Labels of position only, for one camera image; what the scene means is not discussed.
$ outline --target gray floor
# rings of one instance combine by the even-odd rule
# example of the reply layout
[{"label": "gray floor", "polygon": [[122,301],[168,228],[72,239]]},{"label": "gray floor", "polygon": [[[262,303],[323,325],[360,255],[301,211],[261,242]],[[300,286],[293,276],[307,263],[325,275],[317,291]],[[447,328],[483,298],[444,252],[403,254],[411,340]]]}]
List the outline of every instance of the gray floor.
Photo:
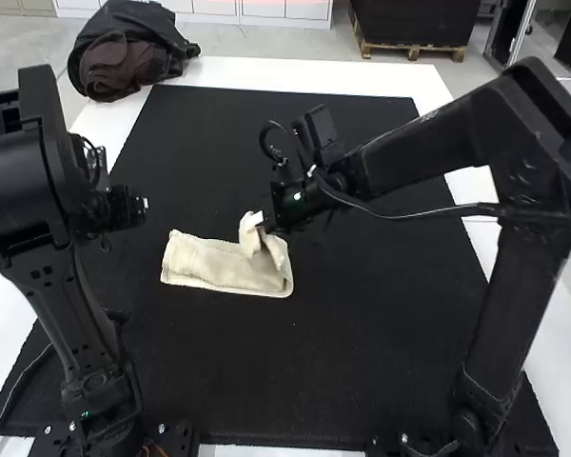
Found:
[{"label": "gray floor", "polygon": [[[87,99],[79,95],[63,74],[74,38],[84,20],[0,16],[0,90],[16,87],[20,67],[49,63],[58,80],[68,125]],[[345,8],[334,10],[331,30],[281,29],[215,24],[178,24],[182,34],[201,45],[204,55],[362,61]],[[420,64],[433,64],[455,97],[490,81],[497,73],[482,58],[489,27],[474,29],[465,62],[454,64],[447,55],[422,53]],[[552,59],[557,42],[542,27],[535,27],[522,46],[521,56],[537,55],[558,76],[571,76]],[[372,62],[407,62],[405,53],[376,53]],[[571,92],[571,82],[563,83]],[[564,272],[571,290],[571,262]]]}]

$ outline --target beige towel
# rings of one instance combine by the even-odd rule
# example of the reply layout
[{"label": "beige towel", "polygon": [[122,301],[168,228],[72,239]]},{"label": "beige towel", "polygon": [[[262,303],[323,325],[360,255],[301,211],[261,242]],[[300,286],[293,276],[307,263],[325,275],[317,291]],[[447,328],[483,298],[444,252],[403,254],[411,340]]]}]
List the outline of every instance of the beige towel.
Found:
[{"label": "beige towel", "polygon": [[161,281],[218,292],[288,297],[294,280],[287,243],[257,227],[261,221],[261,213],[248,212],[242,218],[239,244],[172,230]]}]

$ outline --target table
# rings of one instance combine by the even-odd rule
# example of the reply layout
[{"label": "table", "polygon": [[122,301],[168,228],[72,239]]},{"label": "table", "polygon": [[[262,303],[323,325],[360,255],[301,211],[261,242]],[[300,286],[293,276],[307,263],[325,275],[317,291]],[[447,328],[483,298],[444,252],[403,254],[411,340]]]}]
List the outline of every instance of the table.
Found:
[{"label": "table", "polygon": [[[428,65],[203,57],[191,62],[184,76],[166,84],[411,97],[420,115],[452,100],[436,69]],[[143,88],[113,104],[90,103],[71,130],[84,134],[96,145],[105,146],[111,169],[149,93],[150,88]],[[449,173],[446,182],[458,204],[497,200],[487,168]],[[484,273],[490,275],[497,254],[499,226],[476,218],[467,220],[465,229]],[[0,387],[34,319],[25,298],[0,275]],[[571,295],[562,283],[556,287],[525,367],[561,456],[571,457]],[[26,456],[31,443],[30,438],[0,440],[0,456]],[[361,455],[343,451],[214,446],[202,446],[200,453],[203,457],[345,457],[353,454]]]}]

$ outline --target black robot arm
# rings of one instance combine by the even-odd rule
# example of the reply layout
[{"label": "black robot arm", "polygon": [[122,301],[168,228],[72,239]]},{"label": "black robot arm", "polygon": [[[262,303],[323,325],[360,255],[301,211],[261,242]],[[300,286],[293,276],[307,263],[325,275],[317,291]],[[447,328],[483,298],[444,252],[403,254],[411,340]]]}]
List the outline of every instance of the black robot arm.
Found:
[{"label": "black robot arm", "polygon": [[101,455],[141,449],[142,402],[78,249],[143,224],[147,206],[110,185],[102,148],[67,132],[51,68],[20,70],[19,90],[0,93],[0,272],[28,297],[61,359],[70,430]]},{"label": "black robot arm", "polygon": [[[293,123],[306,174],[266,144],[283,126],[268,124],[261,147],[274,162],[268,230],[299,229],[318,214],[357,208],[389,221],[484,215],[502,226],[481,317],[449,393],[450,435],[428,449],[407,433],[404,455],[491,455],[522,382],[522,366],[571,251],[571,96],[537,59],[508,69],[463,98],[350,152],[329,112]],[[416,214],[382,214],[367,202],[449,171],[489,166],[499,203]]]}]

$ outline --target black mat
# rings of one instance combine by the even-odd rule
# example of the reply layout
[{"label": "black mat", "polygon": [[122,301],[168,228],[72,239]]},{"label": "black mat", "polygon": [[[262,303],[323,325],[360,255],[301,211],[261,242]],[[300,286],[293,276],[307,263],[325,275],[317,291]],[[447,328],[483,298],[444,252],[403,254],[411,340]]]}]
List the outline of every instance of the black mat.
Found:
[{"label": "black mat", "polygon": [[[84,252],[101,300],[134,311],[124,340],[149,418],[186,415],[208,442],[305,447],[361,448],[377,430],[447,427],[446,394],[486,289],[460,221],[395,225],[349,212],[327,233],[318,221],[288,239],[295,291],[286,300],[159,282],[171,229],[235,241],[242,214],[260,206],[265,120],[288,122],[320,103],[351,147],[417,115],[409,99],[153,89],[112,173],[148,196],[148,223],[113,236],[110,255]],[[407,211],[453,201],[441,178],[379,203]],[[36,326],[6,387],[45,343]],[[62,376],[48,363],[2,431],[34,434],[61,418]],[[529,385],[516,411],[508,455],[553,446]]]}]

